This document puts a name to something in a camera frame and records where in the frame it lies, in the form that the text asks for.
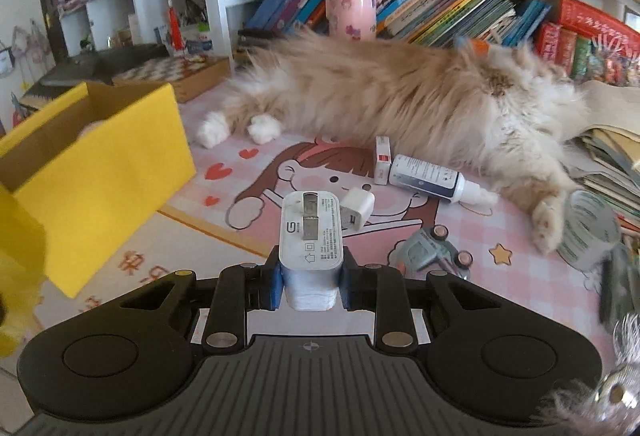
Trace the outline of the purple blue kids watch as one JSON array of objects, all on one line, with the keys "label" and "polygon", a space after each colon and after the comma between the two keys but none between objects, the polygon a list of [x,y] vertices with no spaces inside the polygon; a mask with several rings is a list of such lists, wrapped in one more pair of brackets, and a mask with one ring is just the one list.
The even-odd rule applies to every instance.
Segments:
[{"label": "purple blue kids watch", "polygon": [[444,225],[413,232],[396,247],[390,266],[412,280],[422,280],[429,272],[436,270],[468,280],[474,263],[473,255],[457,249],[448,237],[449,229]]}]

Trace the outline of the large white charger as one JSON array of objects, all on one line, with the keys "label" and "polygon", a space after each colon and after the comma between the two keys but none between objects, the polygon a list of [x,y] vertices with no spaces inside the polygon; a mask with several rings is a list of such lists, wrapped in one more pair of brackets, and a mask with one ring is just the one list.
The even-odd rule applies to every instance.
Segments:
[{"label": "large white charger", "polygon": [[328,191],[294,191],[281,205],[278,257],[288,304],[334,307],[344,260],[340,202]]}]

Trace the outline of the small white plug adapter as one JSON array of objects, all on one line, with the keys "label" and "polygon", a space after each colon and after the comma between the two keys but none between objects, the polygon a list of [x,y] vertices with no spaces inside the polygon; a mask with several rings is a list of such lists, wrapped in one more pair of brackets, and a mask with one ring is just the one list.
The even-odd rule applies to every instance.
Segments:
[{"label": "small white plug adapter", "polygon": [[341,222],[346,230],[360,231],[374,210],[375,196],[362,188],[351,188],[341,199]]}]

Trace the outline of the white spray bottle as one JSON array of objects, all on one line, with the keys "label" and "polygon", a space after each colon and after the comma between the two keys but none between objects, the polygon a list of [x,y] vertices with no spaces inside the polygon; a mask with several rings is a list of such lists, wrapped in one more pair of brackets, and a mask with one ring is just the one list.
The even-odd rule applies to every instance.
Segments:
[{"label": "white spray bottle", "polygon": [[421,192],[450,203],[491,206],[499,196],[478,183],[466,179],[459,171],[410,156],[394,158],[388,183],[398,188]]}]

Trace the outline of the white red staples box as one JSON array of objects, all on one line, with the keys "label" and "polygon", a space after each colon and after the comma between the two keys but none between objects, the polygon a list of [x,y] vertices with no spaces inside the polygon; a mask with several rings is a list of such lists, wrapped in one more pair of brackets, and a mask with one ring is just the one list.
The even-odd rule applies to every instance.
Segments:
[{"label": "white red staples box", "polygon": [[390,177],[390,167],[393,165],[392,149],[390,139],[378,136],[375,138],[374,150],[374,183],[376,185],[387,185]]}]

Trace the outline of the pink plush toy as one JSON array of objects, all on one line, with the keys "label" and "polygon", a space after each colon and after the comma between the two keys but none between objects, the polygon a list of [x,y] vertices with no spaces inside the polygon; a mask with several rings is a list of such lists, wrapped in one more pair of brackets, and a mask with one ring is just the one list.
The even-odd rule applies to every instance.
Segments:
[{"label": "pink plush toy", "polygon": [[91,131],[100,128],[103,124],[104,122],[102,121],[102,119],[100,119],[99,121],[94,121],[89,123],[88,125],[85,125],[85,127],[80,130],[80,133],[78,133],[77,138],[80,139],[85,135],[88,135],[88,133],[91,133]]}]

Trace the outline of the pink checkered table mat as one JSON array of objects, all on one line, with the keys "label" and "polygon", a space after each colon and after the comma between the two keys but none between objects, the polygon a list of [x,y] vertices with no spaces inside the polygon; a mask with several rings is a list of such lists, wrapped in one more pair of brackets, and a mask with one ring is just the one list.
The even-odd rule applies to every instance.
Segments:
[{"label": "pink checkered table mat", "polygon": [[449,204],[372,179],[374,154],[333,138],[284,136],[258,147],[233,137],[213,150],[193,145],[195,176],[116,249],[75,297],[42,288],[38,329],[99,306],[181,268],[213,277],[235,263],[259,263],[279,240],[281,204],[288,193],[326,190],[344,197],[372,193],[374,208],[343,239],[358,263],[391,265],[405,240],[433,225],[473,256],[474,283],[582,333],[611,362],[610,335],[599,320],[600,273],[580,272],[530,241],[530,221],[511,203]]}]

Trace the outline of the yellow cardboard box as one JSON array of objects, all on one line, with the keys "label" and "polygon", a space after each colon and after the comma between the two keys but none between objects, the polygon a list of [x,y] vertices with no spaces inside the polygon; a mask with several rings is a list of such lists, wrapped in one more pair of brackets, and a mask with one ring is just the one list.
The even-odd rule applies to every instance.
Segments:
[{"label": "yellow cardboard box", "polygon": [[2,187],[43,226],[47,277],[68,297],[195,173],[170,84],[83,82],[1,140]]}]

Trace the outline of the fluffy orange white cat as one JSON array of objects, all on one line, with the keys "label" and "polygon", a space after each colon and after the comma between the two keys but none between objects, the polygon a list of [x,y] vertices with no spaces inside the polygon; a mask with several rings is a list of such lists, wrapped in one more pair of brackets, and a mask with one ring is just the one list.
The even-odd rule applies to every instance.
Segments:
[{"label": "fluffy orange white cat", "polygon": [[273,40],[222,86],[195,136],[213,148],[232,133],[258,144],[283,133],[367,143],[478,171],[528,214],[534,245],[562,240],[575,183],[563,147],[587,127],[582,90],[528,46],[438,49],[394,40],[341,40],[302,30]]}]

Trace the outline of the clear tape roll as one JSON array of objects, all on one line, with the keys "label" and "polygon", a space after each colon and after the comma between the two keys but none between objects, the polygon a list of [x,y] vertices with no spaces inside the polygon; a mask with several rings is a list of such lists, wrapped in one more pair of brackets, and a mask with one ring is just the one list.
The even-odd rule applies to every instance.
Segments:
[{"label": "clear tape roll", "polygon": [[578,271],[589,271],[621,237],[616,214],[604,200],[585,190],[570,193],[564,208],[562,241],[556,249],[565,263]]}]

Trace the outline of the wooden chessboard box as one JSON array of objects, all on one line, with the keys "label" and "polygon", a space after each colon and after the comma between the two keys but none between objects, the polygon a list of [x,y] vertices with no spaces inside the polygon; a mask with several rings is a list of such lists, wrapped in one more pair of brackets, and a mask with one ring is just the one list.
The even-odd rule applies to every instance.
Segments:
[{"label": "wooden chessboard box", "polygon": [[231,75],[228,58],[194,55],[152,58],[116,75],[113,84],[170,84],[179,103],[189,102]]}]

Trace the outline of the stack of notebooks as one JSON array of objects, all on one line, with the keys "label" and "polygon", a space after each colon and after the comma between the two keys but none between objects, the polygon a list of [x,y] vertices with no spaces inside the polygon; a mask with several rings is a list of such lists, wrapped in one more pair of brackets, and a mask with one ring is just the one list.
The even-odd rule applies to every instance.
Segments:
[{"label": "stack of notebooks", "polygon": [[639,89],[602,81],[579,86],[588,107],[570,174],[612,207],[623,234],[639,235]]}]

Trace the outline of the black electronic keyboard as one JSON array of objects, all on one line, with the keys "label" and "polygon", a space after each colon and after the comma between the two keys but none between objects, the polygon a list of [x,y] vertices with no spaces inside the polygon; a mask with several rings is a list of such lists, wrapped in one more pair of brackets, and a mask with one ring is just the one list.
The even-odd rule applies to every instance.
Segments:
[{"label": "black electronic keyboard", "polygon": [[84,52],[66,58],[43,75],[18,99],[22,107],[36,111],[83,81],[113,84],[117,75],[152,58],[167,58],[162,44],[140,44],[103,51]]}]

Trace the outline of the pink cartoon cup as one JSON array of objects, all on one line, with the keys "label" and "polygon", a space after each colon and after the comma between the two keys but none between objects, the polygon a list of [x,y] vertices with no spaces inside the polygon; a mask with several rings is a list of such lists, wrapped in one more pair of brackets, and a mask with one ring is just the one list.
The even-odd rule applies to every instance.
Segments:
[{"label": "pink cartoon cup", "polygon": [[376,37],[376,0],[326,0],[329,36],[349,41]]}]

